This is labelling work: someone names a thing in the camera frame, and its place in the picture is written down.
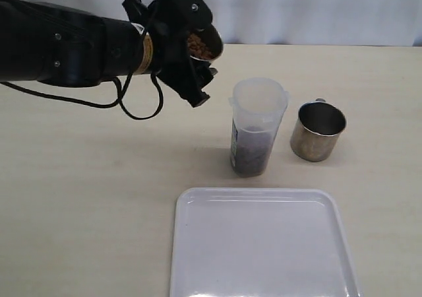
black cable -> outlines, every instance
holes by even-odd
[[[37,10],[35,10],[35,9],[27,6],[27,5],[25,5],[24,3],[20,3],[20,2],[15,1],[15,0],[4,0],[4,1],[7,1],[7,2],[11,2],[12,1],[12,3],[15,4],[15,7],[16,6],[19,7],[19,9],[21,11],[25,10],[29,14],[36,15],[36,16],[38,16],[40,18],[43,18],[44,20],[47,20],[49,22],[51,21],[51,17],[49,15],[45,16],[43,13],[40,13],[39,11],[37,11]],[[122,87],[122,84],[121,84],[120,79],[117,78],[117,77],[112,77],[112,78],[110,78],[108,80],[105,80],[105,82],[107,82],[107,81],[113,82],[114,85],[116,86],[116,90],[117,90],[117,99],[115,101],[113,101],[112,103],[110,103],[110,104],[97,104],[95,102],[89,102],[89,101],[85,101],[85,100],[81,100],[81,99],[77,99],[77,98],[57,96],[57,95],[54,95],[54,94],[46,94],[46,93],[43,93],[43,92],[38,92],[38,91],[35,91],[35,90],[30,90],[30,89],[27,89],[27,88],[18,86],[16,84],[11,83],[11,82],[0,82],[0,84],[2,84],[4,86],[7,86],[7,87],[9,87],[11,89],[15,89],[17,91],[21,91],[21,92],[23,92],[25,94],[30,94],[30,95],[33,95],[33,96],[37,96],[37,97],[41,97],[41,98],[46,98],[46,99],[52,99],[52,100],[58,100],[58,101],[64,101],[64,102],[71,102],[71,103],[74,103],[74,104],[80,104],[80,105],[88,106],[88,107],[91,107],[91,108],[108,109],[108,108],[113,108],[113,107],[116,107],[117,105],[120,105],[120,107],[123,110],[123,112],[127,116],[129,116],[130,118],[132,118],[134,120],[147,120],[147,119],[151,119],[151,118],[155,117],[156,115],[158,115],[161,112],[161,110],[162,110],[162,108],[164,106],[164,95],[163,95],[163,91],[161,89],[160,84],[158,84],[157,76],[156,76],[156,73],[155,72],[152,72],[150,74],[150,78],[151,78],[151,81],[152,81],[153,85],[156,87],[156,89],[158,91],[159,102],[158,102],[158,107],[157,107],[156,111],[152,115],[147,116],[147,117],[137,117],[137,116],[133,115],[131,112],[128,111],[128,109],[126,108],[125,104],[123,103],[123,98],[125,97],[126,92],[127,92],[128,88],[129,88],[129,85],[131,83],[133,74],[134,74],[134,72],[138,68],[137,67],[138,60],[139,60],[138,56],[139,56],[140,51],[141,51],[141,49],[143,47],[145,36],[148,33],[148,31],[149,31],[149,29],[150,29],[150,27],[151,27],[151,25],[152,25],[152,23],[154,21],[154,18],[155,18],[156,14],[157,14],[158,6],[159,5],[160,5],[160,0],[156,0],[156,4],[154,5],[154,10],[152,11],[152,15],[151,15],[150,19],[148,20],[146,26],[144,27],[144,31],[142,32],[142,34],[140,36],[139,43],[138,43],[138,46],[136,48],[136,56],[135,56],[133,62],[131,63],[131,71],[127,75],[126,80],[125,80],[125,84],[123,85],[123,87]],[[74,27],[72,24],[69,24],[69,23],[67,23],[65,21],[62,21],[62,20],[59,20],[59,19],[56,19],[56,20],[59,21],[58,26],[64,26],[69,32],[72,32],[73,34],[77,34],[77,35],[82,35],[83,36],[83,34],[84,34],[84,31],[83,30],[80,30],[79,32],[76,33],[75,32],[75,28],[77,28],[77,27]]]

robotic arm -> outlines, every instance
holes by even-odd
[[[103,18],[48,3],[0,0],[0,83],[29,94],[75,103],[82,100],[24,90],[11,81],[39,81],[61,87],[91,87],[113,81],[120,105],[132,75],[150,74],[174,89],[192,107],[209,95],[202,89],[217,70],[211,63],[223,52],[203,0],[123,2],[129,21]],[[117,76],[126,75],[123,86]]]

plastic container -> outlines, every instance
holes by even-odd
[[[231,165],[241,177],[261,175],[288,104],[288,93],[276,81],[251,78],[239,82],[233,106]]]
[[[170,297],[234,296],[361,296],[329,195],[195,188],[180,196]]]

label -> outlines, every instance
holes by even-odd
[[[134,28],[136,28],[139,35],[142,35],[142,33],[144,32],[144,27],[138,23],[132,23],[132,25]],[[144,54],[142,56],[142,61],[140,62],[138,69],[135,71],[136,75],[141,75],[148,69],[148,67],[151,65],[152,56],[154,54],[154,46],[152,45],[152,40],[148,33],[144,37],[143,44]]]
[[[233,120],[231,124],[231,147],[230,147],[230,160],[231,165],[236,167],[236,153],[237,153],[237,128]]]

translucent plastic cup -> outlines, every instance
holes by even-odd
[[[239,82],[229,101],[233,106],[231,165],[237,175],[261,175],[289,101],[276,81],[251,78]]]

